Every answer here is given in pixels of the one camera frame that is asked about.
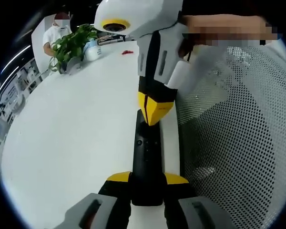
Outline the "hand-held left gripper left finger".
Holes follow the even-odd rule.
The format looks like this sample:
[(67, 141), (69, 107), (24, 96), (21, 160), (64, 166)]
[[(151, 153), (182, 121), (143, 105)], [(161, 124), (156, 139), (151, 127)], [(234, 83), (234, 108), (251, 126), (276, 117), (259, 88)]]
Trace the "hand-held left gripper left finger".
[(131, 172), (108, 177), (98, 193), (91, 193), (65, 213), (63, 229), (125, 229), (131, 215)]

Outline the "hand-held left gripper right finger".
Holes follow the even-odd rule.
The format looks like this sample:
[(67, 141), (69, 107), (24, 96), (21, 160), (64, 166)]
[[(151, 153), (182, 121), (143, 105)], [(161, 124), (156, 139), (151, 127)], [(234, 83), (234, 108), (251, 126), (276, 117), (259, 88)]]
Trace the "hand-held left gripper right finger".
[(169, 229), (230, 229), (227, 211), (209, 198), (195, 196), (188, 180), (165, 173), (164, 216)]

